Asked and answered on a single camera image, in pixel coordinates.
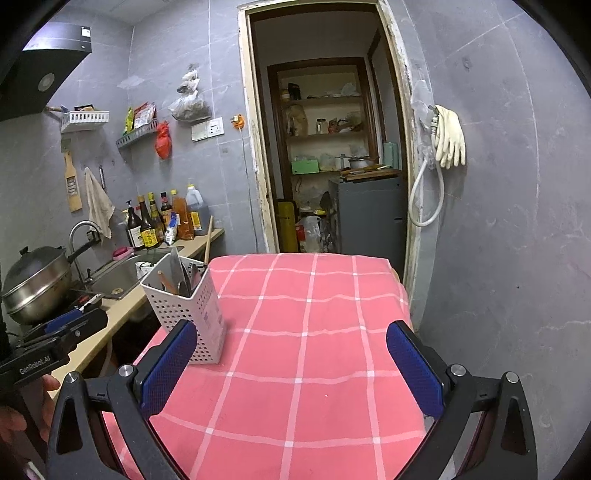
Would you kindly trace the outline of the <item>person's left hand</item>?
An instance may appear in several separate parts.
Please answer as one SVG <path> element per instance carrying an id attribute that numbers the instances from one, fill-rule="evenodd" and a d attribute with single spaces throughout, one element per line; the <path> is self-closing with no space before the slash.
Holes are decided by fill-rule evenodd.
<path id="1" fill-rule="evenodd" d="M 59 387 L 60 382 L 46 374 L 22 389 L 1 396 L 2 479 L 40 479 L 29 465 L 31 460 L 23 454 L 21 448 L 15 447 L 15 437 L 19 433 L 26 435 L 29 423 L 24 412 L 28 412 L 42 440 L 43 453 L 47 452 L 55 410 L 55 402 L 49 393 Z"/>

